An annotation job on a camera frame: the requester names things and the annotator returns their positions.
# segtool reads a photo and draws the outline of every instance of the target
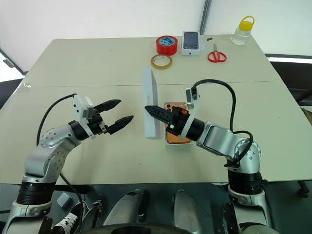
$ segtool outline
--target white wall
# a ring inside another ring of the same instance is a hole
[[[312,55],[312,0],[212,0],[206,34],[253,15],[265,53]],[[181,35],[198,30],[204,0],[0,0],[0,48],[23,70],[56,38]]]
[[[230,34],[244,16],[265,53],[312,55],[312,0],[213,0],[206,34]]]

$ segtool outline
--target gray floor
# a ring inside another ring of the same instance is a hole
[[[312,182],[307,182],[312,191]],[[16,185],[0,185],[0,209],[10,209],[11,203],[16,199],[19,187]],[[104,213],[98,225],[103,223],[109,211],[122,198],[122,196],[134,189],[145,189],[150,193],[150,203],[146,222],[158,224],[172,224],[173,212],[171,208],[172,195],[178,189],[185,189],[194,199],[197,212],[206,234],[224,233],[222,227],[223,206],[229,201],[224,186],[215,186],[209,183],[187,183],[187,184],[129,184],[129,185],[95,185],[93,190],[86,196],[86,201],[91,204],[97,199],[104,203]],[[270,183],[266,187],[267,198],[270,203],[275,228],[281,234],[310,234],[312,225],[312,194],[302,199],[296,195],[299,189],[295,181]],[[53,201],[62,192],[55,191]],[[77,203],[74,194],[68,193],[73,201],[67,209],[62,209],[56,202],[53,203],[49,216],[54,223],[59,222],[70,208]],[[0,221],[5,221],[7,214],[0,214]]]

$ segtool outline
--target red scissors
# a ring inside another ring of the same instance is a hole
[[[226,59],[227,59],[226,55],[222,52],[219,52],[217,47],[216,47],[216,44],[214,43],[214,51],[212,51],[208,54],[208,60],[210,62],[225,62]]]

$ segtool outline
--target white table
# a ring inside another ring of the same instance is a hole
[[[155,70],[158,102],[184,101],[184,89],[202,78],[229,82],[237,96],[234,129],[251,131],[260,144],[263,178],[311,179],[312,128],[255,41],[251,39],[246,47],[239,47],[228,42],[228,35],[213,38],[208,42],[209,47],[217,43],[229,60],[223,64],[206,61],[208,48],[199,57],[183,57],[178,52],[173,56],[171,68]],[[70,153],[63,171],[73,184],[227,181],[223,157],[195,145],[165,146],[163,128],[161,139],[144,137],[140,72],[155,53],[152,43],[155,40],[53,41],[24,80],[32,87],[22,85],[0,111],[0,183],[20,183],[24,161],[35,147],[44,112],[56,99],[73,92],[90,97],[94,104],[121,99],[116,108],[102,114],[108,124],[123,116],[135,116],[121,131],[87,139]],[[135,50],[127,49],[125,43],[143,45],[137,59],[124,59],[123,56],[129,57]],[[100,51],[107,44],[112,45],[109,55]],[[118,44],[127,50],[118,50]],[[65,50],[73,53],[70,56]],[[92,55],[97,59],[86,62],[85,58]],[[247,64],[246,76],[242,75],[242,64]],[[228,127],[232,102],[229,92],[215,84],[201,85],[199,90],[201,106],[197,117]],[[53,109],[42,131],[73,119],[69,99]]]

